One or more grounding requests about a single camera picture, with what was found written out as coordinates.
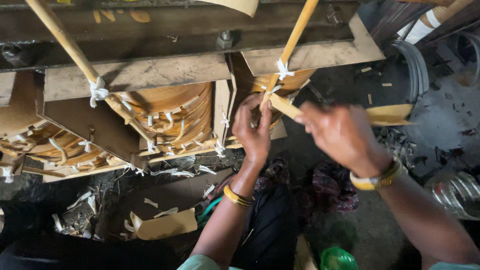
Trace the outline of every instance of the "gold bangle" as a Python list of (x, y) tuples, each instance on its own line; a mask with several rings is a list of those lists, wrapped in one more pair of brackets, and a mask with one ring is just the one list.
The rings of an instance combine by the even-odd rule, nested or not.
[(238, 204), (242, 207), (245, 207), (245, 208), (250, 208), (254, 205), (255, 203), (255, 199), (252, 197), (252, 201), (248, 201), (248, 200), (245, 200), (243, 198), (241, 198), (240, 196), (238, 196), (237, 194), (235, 194), (231, 189), (230, 189), (230, 185), (226, 185), (225, 188), (223, 189), (223, 193), (225, 194), (225, 196), (227, 196), (227, 198), (232, 201), (233, 203), (235, 204)]

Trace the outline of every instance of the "metal scrap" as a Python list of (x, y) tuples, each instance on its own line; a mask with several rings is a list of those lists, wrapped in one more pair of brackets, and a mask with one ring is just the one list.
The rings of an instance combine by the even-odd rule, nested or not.
[(417, 144), (408, 140), (408, 135), (403, 131), (391, 127), (375, 127), (373, 129), (377, 142), (384, 146), (388, 152), (394, 154), (409, 170), (415, 167), (412, 162)]

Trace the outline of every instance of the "wooden block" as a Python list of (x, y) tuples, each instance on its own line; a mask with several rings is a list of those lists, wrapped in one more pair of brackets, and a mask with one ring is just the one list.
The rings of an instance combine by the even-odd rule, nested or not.
[[(224, 54), (93, 65), (110, 92), (130, 92), (230, 79)], [(45, 102), (90, 97), (90, 85), (78, 67), (45, 70)]]
[[(288, 70), (303, 70), (347, 65), (385, 59), (367, 29), (355, 14), (350, 20), (353, 42), (337, 42), (297, 46), (288, 61)], [(259, 76), (278, 72), (277, 60), (283, 48), (242, 52), (252, 74)]]
[(0, 107), (8, 106), (16, 72), (0, 73)]

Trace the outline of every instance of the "dark fabric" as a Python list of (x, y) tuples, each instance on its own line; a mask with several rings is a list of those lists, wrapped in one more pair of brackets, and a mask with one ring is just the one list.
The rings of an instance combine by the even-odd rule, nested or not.
[(161, 240), (105, 244), (63, 234), (24, 238), (0, 254), (0, 270), (176, 269), (175, 251)]
[(299, 230), (292, 193), (279, 184), (255, 192), (254, 197), (256, 204), (231, 266), (245, 270), (293, 269)]

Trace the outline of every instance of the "bolt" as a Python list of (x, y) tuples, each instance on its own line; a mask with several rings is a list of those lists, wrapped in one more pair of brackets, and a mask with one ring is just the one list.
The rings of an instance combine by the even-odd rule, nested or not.
[(230, 30), (225, 30), (222, 32), (222, 39), (223, 40), (229, 40), (231, 38), (231, 35), (230, 35)]

